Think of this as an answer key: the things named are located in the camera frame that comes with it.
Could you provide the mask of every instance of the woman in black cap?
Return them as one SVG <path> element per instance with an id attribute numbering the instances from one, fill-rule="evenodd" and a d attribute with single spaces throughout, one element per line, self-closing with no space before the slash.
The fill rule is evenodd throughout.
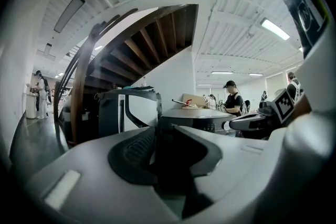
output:
<path id="1" fill-rule="evenodd" d="M 226 102 L 224 103 L 225 112 L 235 116 L 240 116 L 243 99 L 237 90 L 236 83 L 233 80 L 229 80 L 223 88 L 226 88 L 230 93 Z"/>

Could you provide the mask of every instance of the white wall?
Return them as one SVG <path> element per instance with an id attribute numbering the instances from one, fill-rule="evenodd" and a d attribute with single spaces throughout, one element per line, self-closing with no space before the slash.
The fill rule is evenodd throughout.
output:
<path id="1" fill-rule="evenodd" d="M 277 90 L 286 88 L 288 85 L 284 73 L 266 78 L 267 96 L 273 96 Z"/>
<path id="2" fill-rule="evenodd" d="M 244 101 L 249 100 L 251 103 L 250 111 L 259 108 L 259 103 L 261 101 L 261 96 L 265 87 L 265 79 L 256 79 L 246 84 L 238 86 L 238 90 L 243 97 Z"/>
<path id="3" fill-rule="evenodd" d="M 36 38 L 49 0 L 8 0 L 0 20 L 0 139 L 9 154 L 25 111 Z"/>
<path id="4" fill-rule="evenodd" d="M 163 112 L 181 105 L 172 99 L 182 101 L 184 93 L 195 94 L 194 64 L 191 47 L 184 49 L 146 75 L 146 85 L 153 86 L 162 98 Z M 132 86 L 141 86 L 141 78 Z"/>
<path id="5" fill-rule="evenodd" d="M 223 88 L 211 88 L 211 94 L 216 97 L 216 101 L 222 100 L 223 102 L 226 101 L 228 93 Z"/>
<path id="6" fill-rule="evenodd" d="M 204 94 L 205 96 L 210 95 L 210 88 L 196 88 L 195 95 L 203 96 Z"/>

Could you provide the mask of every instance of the trash bin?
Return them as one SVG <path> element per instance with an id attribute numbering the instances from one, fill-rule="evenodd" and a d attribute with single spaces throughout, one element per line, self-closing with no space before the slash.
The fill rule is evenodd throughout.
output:
<path id="1" fill-rule="evenodd" d="M 37 95 L 34 93 L 27 93 L 26 98 L 26 118 L 27 119 L 35 119 L 36 118 L 36 97 Z"/>

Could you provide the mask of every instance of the cardboard box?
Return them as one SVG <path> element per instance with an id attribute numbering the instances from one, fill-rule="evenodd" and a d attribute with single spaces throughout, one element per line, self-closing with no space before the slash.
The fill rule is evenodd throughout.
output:
<path id="1" fill-rule="evenodd" d="M 181 105 L 181 107 L 183 109 L 208 109 L 208 107 L 205 106 L 204 97 L 198 96 L 198 95 L 193 95 L 193 94 L 188 94 L 188 93 L 183 94 L 182 102 L 186 103 L 190 99 L 192 99 L 191 104 L 196 104 L 197 108 L 193 108 L 191 106 L 183 106 L 182 107 L 182 105 Z"/>

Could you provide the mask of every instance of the black cap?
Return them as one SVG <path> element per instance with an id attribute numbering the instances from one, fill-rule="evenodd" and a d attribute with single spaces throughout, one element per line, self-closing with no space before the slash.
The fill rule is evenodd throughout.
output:
<path id="1" fill-rule="evenodd" d="M 236 86 L 236 83 L 233 80 L 229 80 L 224 86 L 223 88 L 227 88 L 228 86 Z"/>

